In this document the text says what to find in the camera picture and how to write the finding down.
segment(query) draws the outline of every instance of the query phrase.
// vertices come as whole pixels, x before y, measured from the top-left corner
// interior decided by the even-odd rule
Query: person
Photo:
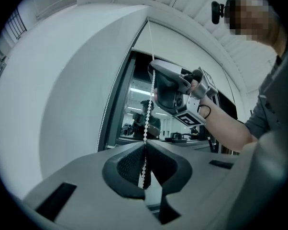
[[[240,152],[244,145],[256,142],[269,130],[277,129],[279,122],[263,90],[271,82],[273,73],[279,67],[288,50],[288,37],[277,15],[263,0],[227,0],[225,23],[235,35],[245,35],[247,39],[271,46],[277,59],[271,72],[259,88],[257,104],[252,116],[245,124],[231,118],[216,106],[207,96],[200,100],[203,106],[199,114],[206,118],[206,128],[225,147]],[[196,89],[198,82],[193,80],[188,93]],[[155,89],[155,101],[158,99]]]
[[[134,138],[143,140],[149,100],[141,101],[141,104],[143,105],[142,113],[133,115],[132,133]],[[160,135],[161,122],[159,118],[153,116],[153,109],[154,103],[152,102],[148,120],[147,139],[156,139]]]

